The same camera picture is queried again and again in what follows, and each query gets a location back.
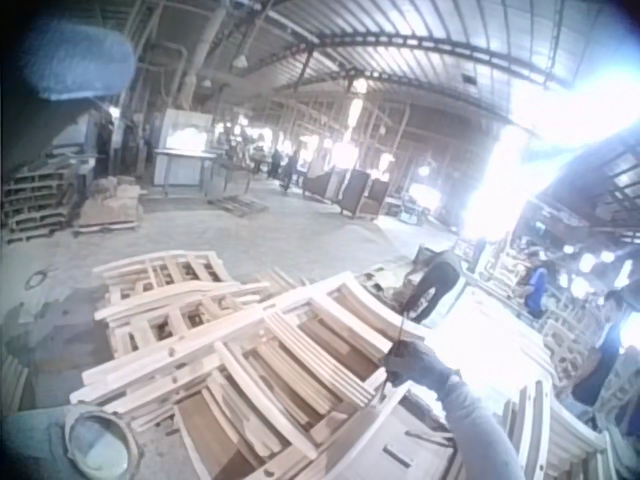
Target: worker in blue shirt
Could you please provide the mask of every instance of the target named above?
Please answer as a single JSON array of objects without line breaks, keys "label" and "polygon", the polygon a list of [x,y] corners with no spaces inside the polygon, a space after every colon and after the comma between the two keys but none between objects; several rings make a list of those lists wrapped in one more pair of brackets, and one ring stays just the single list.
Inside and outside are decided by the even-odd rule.
[{"label": "worker in blue shirt", "polygon": [[529,278],[525,286],[516,295],[524,297],[524,306],[527,309],[527,313],[533,318],[540,319],[544,315],[542,298],[547,290],[549,268],[542,261],[540,252],[537,250],[529,252],[527,260],[531,264],[531,270],[527,275]]}]

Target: factory floor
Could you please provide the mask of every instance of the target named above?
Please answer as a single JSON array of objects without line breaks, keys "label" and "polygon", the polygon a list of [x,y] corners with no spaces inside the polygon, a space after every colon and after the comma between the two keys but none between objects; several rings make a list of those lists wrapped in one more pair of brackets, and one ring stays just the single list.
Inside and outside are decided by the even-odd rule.
[{"label": "factory floor", "polygon": [[[22,410],[65,405],[81,386],[80,373],[111,359],[104,327],[93,321],[105,293],[91,275],[95,266],[162,250],[215,250],[240,281],[272,267],[293,278],[319,280],[399,256],[411,258],[420,243],[441,250],[455,240],[442,228],[389,217],[352,220],[335,205],[296,191],[284,194],[274,182],[256,181],[250,194],[268,210],[238,218],[201,199],[147,199],[136,231],[77,238],[64,231],[3,246],[2,342],[29,368]],[[44,282],[26,290],[29,277],[43,269],[48,271]],[[170,425],[143,432],[140,442],[145,455],[138,478],[196,478]]]}]

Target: wooden chair back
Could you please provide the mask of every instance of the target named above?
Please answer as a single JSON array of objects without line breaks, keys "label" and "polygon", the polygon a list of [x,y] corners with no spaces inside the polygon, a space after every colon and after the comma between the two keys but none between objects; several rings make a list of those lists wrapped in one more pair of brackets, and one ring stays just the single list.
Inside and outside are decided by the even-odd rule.
[{"label": "wooden chair back", "polygon": [[616,480],[608,434],[597,433],[551,400],[546,472],[551,477]]},{"label": "wooden chair back", "polygon": [[538,380],[520,390],[518,402],[508,400],[502,424],[518,454],[527,480],[541,480],[549,444],[551,385]]}]

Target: black glove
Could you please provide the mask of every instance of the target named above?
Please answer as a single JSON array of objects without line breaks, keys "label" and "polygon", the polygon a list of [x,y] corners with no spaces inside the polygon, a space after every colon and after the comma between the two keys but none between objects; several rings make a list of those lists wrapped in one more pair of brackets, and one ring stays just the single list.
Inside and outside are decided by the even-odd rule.
[{"label": "black glove", "polygon": [[389,382],[398,387],[408,380],[440,395],[455,371],[440,361],[424,343],[400,340],[384,357]]}]

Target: gray sleeve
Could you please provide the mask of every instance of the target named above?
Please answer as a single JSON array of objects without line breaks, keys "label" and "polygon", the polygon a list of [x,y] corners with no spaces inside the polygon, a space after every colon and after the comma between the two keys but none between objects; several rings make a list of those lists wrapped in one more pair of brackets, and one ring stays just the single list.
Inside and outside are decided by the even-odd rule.
[{"label": "gray sleeve", "polygon": [[465,383],[453,377],[440,400],[469,480],[524,480],[509,438]]}]

